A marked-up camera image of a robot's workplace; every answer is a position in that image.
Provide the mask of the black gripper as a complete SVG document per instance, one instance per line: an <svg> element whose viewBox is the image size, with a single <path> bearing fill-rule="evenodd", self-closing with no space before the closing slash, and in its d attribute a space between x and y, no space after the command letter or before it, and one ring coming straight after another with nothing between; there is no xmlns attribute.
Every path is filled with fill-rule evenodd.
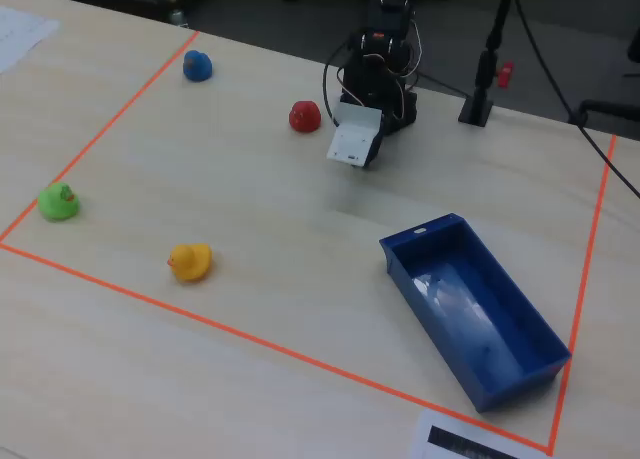
<svg viewBox="0 0 640 459"><path fill-rule="evenodd" d="M378 153L379 153L379 149L381 147L382 141L385 137L386 134L386 128L387 128L387 119L385 115L381 116L381 120L380 120L380 127L378 132L376 133L376 135L374 136L372 143L371 143L371 147L369 149L369 152L367 154L365 163L363 165L364 169L368 169L370 164L375 160L375 158L377 157Z"/></svg>

